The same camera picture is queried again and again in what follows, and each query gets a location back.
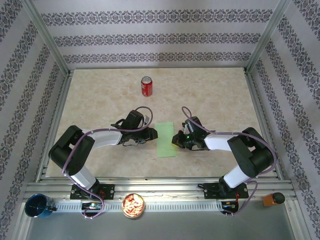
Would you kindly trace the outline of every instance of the striped wall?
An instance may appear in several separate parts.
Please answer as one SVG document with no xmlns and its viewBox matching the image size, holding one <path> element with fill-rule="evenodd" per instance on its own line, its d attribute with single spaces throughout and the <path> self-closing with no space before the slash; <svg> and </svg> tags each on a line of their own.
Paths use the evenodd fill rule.
<svg viewBox="0 0 320 240">
<path fill-rule="evenodd" d="M 65 79 L 18 0 L 0 2 L 0 240 L 11 239 Z"/>
<path fill-rule="evenodd" d="M 278 0 L 36 0 L 68 66 L 245 67 Z"/>
<path fill-rule="evenodd" d="M 251 75 L 312 239 L 320 239 L 319 2 L 290 3 Z"/>
</svg>

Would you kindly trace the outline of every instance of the aluminum frame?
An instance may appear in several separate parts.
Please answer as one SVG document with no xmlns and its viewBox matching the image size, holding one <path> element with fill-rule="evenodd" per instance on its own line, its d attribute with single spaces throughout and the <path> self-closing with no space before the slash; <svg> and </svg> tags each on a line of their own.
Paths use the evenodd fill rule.
<svg viewBox="0 0 320 240">
<path fill-rule="evenodd" d="M 24 194 L 23 203 L 19 210 L 18 219 L 14 228 L 12 239 L 26 239 L 28 229 L 30 226 L 31 218 L 24 214 L 25 202 L 31 195 L 35 193 L 43 193 L 55 199 L 56 202 L 70 203 L 74 201 L 68 201 L 70 197 L 71 181 L 63 177 L 43 177 L 46 173 L 48 165 L 48 153 L 50 147 L 53 145 L 56 138 L 58 126 L 64 109 L 64 105 L 67 99 L 70 83 L 74 70 L 69 70 L 66 61 L 59 51 L 56 43 L 53 40 L 47 26 L 41 18 L 36 6 L 32 0 L 21 0 L 23 6 L 26 8 L 32 21 L 39 30 L 40 35 L 43 37 L 44 42 L 48 45 L 54 58 L 58 62 L 59 67 L 66 75 L 65 82 L 63 83 L 63 91 L 58 100 L 58 107 L 55 112 L 52 126 L 50 128 L 48 141 L 45 145 L 45 149 L 42 155 L 38 173 L 36 176 L 36 182 L 29 183 Z M 271 137 L 268 132 L 267 124 L 263 116 L 262 108 L 258 101 L 257 93 L 253 87 L 250 72 L 254 65 L 258 61 L 263 49 L 268 43 L 275 27 L 279 23 L 282 15 L 288 7 L 290 0 L 280 0 L 275 8 L 270 21 L 268 22 L 265 30 L 263 31 L 261 38 L 255 47 L 246 68 L 244 69 L 244 75 L 247 81 L 248 89 L 251 95 L 253 106 L 257 115 L 259 126 L 263 135 L 263 138 L 271 144 Z M 296 193 L 290 180 L 283 180 L 284 176 L 280 169 L 279 164 L 276 165 L 276 173 L 274 177 L 259 177 L 257 182 L 259 183 L 258 189 L 254 194 L 252 201 L 260 201 L 261 196 L 264 196 L 272 191 L 281 190 L 286 196 L 286 210 L 291 223 L 291 227 L 294 236 L 297 240 L 311 239 L 306 222 L 304 220 L 300 205 L 298 203 Z M 189 178 L 98 178 L 101 183 L 115 184 L 115 195 L 113 202 L 120 202 L 128 193 L 137 192 L 141 194 L 146 202 L 162 201 L 162 202 L 202 202 L 204 201 L 204 194 L 197 188 L 198 183 L 214 183 L 218 182 L 218 178 L 215 177 L 189 177 Z M 253 184 L 247 186 L 249 194 L 251 194 L 254 188 Z"/>
</svg>

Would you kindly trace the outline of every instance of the red soda can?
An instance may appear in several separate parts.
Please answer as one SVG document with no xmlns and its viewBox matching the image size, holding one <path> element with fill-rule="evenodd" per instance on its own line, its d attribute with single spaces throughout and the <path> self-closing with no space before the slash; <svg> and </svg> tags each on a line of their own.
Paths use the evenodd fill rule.
<svg viewBox="0 0 320 240">
<path fill-rule="evenodd" d="M 149 97 L 152 95 L 152 79 L 149 76 L 144 76 L 141 79 L 141 91 L 142 95 Z"/>
</svg>

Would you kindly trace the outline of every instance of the orange object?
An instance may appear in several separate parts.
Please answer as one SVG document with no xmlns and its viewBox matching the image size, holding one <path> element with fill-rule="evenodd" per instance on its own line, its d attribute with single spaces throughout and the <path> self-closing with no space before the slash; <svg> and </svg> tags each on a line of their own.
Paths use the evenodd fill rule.
<svg viewBox="0 0 320 240">
<path fill-rule="evenodd" d="M 265 207 L 282 204 L 285 202 L 285 196 L 281 192 L 270 193 L 262 197 L 262 202 Z"/>
<path fill-rule="evenodd" d="M 123 214 L 130 219 L 139 217 L 144 212 L 144 210 L 145 201 L 140 195 L 136 193 L 129 194 L 124 198 L 122 202 Z"/>
</svg>

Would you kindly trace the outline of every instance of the bowl of food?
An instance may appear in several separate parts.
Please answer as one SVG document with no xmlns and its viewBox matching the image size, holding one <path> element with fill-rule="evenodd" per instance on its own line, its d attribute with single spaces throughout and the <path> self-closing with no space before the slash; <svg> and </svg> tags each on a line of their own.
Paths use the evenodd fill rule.
<svg viewBox="0 0 320 240">
<path fill-rule="evenodd" d="M 145 201 L 136 193 L 129 194 L 122 202 L 123 214 L 130 219 L 136 219 L 144 212 L 144 210 Z"/>
</svg>

